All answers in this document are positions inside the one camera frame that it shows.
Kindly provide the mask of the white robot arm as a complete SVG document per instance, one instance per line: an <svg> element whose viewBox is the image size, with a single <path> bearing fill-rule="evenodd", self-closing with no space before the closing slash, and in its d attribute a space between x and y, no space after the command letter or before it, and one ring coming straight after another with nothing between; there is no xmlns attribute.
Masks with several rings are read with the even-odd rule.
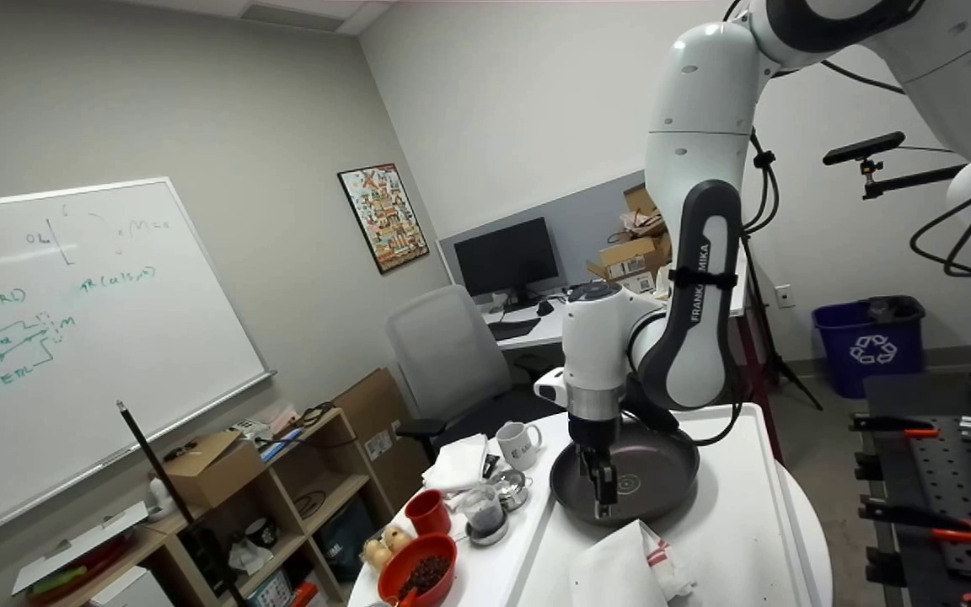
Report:
<svg viewBox="0 0 971 607"><path fill-rule="evenodd" d="M960 156L947 196L971 204L971 0L753 0L734 21L686 30L665 65L644 163L676 248L670 296L585 290L567 305L554 373L595 519L613 516L620 414L662 418L730 395L742 163L759 94L851 43L882 52L929 127ZM942 265L971 277L959 257Z"/></svg>

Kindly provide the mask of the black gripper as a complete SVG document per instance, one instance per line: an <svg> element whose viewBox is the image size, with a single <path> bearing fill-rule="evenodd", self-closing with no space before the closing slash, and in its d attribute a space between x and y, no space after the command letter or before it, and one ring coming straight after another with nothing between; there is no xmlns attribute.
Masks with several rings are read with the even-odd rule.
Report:
<svg viewBox="0 0 971 607"><path fill-rule="evenodd" d="M617 440L613 422L570 422L570 437L578 450L587 458L592 472L592 516L603 519L603 503L617 503L617 467L612 465L612 444Z"/></svg>

